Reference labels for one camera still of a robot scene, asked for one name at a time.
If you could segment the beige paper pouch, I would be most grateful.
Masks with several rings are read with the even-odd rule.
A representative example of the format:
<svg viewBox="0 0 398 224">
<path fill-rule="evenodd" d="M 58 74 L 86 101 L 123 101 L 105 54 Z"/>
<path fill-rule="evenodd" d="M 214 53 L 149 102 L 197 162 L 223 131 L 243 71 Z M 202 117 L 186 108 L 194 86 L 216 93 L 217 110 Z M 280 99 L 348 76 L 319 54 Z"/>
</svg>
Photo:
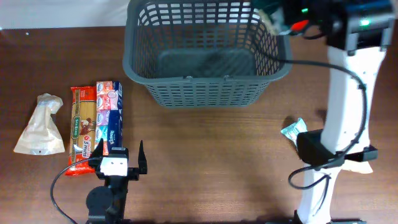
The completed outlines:
<svg viewBox="0 0 398 224">
<path fill-rule="evenodd" d="M 351 160 L 345 160 L 345 163 L 341 166 L 341 169 L 360 174 L 373 173 L 373 169 L 371 168 L 369 162 L 356 162 Z"/>
</svg>

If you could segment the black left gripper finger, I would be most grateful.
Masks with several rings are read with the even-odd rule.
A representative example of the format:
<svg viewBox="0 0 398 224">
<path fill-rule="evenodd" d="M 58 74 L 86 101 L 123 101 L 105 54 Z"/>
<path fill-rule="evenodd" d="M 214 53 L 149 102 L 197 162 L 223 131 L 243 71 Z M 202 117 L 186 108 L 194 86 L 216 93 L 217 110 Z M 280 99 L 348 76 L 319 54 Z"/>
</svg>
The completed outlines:
<svg viewBox="0 0 398 224">
<path fill-rule="evenodd" d="M 91 168 L 97 168 L 101 164 L 102 158 L 103 158 L 103 139 L 100 139 L 95 150 L 91 153 L 91 156 L 88 158 L 88 165 Z"/>
<path fill-rule="evenodd" d="M 143 140 L 140 141 L 139 145 L 138 169 L 140 174 L 147 174 L 147 159 L 144 152 Z"/>
</svg>

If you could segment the beige kraft stand-up pouch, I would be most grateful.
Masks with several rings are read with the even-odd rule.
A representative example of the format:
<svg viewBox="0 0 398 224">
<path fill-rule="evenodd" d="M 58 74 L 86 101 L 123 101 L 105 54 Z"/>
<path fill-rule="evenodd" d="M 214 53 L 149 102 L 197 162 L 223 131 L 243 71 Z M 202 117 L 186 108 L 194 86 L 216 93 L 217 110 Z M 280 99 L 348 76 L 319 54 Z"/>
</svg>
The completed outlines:
<svg viewBox="0 0 398 224">
<path fill-rule="evenodd" d="M 30 120 L 20 135 L 14 152 L 36 156 L 47 156 L 65 152 L 65 146 L 52 115 L 62 107 L 60 97 L 44 93 L 37 97 Z"/>
</svg>

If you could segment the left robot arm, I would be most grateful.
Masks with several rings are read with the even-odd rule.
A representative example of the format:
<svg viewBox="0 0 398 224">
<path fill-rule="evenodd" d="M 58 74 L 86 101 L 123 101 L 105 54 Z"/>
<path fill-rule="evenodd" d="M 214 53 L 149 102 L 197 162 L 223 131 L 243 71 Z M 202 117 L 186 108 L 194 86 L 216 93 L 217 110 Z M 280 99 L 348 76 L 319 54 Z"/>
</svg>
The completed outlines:
<svg viewBox="0 0 398 224">
<path fill-rule="evenodd" d="M 125 219 L 128 183 L 138 181 L 147 174 L 147 160 L 144 144 L 140 142 L 138 166 L 129 167 L 129 150 L 126 147 L 114 147 L 107 156 L 103 155 L 103 140 L 89 157 L 88 165 L 95 170 L 97 178 L 104 185 L 95 187 L 86 198 L 88 209 L 87 223 L 131 223 Z"/>
</svg>

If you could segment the mint flushable wipes pack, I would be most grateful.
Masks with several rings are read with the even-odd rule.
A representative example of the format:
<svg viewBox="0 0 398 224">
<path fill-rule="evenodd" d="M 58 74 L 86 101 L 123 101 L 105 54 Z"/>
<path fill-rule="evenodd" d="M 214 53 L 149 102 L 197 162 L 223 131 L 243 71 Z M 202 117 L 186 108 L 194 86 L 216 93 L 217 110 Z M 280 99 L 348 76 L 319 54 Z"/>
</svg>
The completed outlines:
<svg viewBox="0 0 398 224">
<path fill-rule="evenodd" d="M 289 126 L 283 128 L 280 132 L 283 134 L 287 139 L 291 140 L 295 146 L 297 146 L 297 138 L 300 133 L 307 132 L 307 125 L 302 118 L 298 118 L 298 120 Z"/>
</svg>

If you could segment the orange San Remo pasta pack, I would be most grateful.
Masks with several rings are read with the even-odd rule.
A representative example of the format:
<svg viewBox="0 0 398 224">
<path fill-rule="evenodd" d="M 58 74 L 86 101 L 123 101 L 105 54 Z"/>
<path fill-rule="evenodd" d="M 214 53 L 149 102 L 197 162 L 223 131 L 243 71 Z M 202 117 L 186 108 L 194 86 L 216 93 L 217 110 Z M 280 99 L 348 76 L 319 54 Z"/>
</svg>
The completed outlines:
<svg viewBox="0 0 398 224">
<path fill-rule="evenodd" d="M 88 159 L 95 150 L 96 87 L 71 87 L 72 119 L 68 165 Z"/>
</svg>

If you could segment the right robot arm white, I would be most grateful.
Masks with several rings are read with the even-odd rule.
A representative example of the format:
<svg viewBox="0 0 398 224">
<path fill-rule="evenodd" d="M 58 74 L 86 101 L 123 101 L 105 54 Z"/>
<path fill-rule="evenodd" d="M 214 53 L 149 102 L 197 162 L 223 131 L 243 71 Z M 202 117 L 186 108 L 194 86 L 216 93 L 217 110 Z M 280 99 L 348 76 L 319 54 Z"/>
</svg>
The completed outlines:
<svg viewBox="0 0 398 224">
<path fill-rule="evenodd" d="M 304 162 L 302 199 L 294 223 L 330 223 L 337 176 L 345 162 L 377 158 L 369 140 L 369 114 L 377 74 L 392 42 L 390 1 L 284 1 L 284 22 L 308 21 L 320 28 L 328 47 L 330 87 L 323 129 L 300 133 Z"/>
</svg>

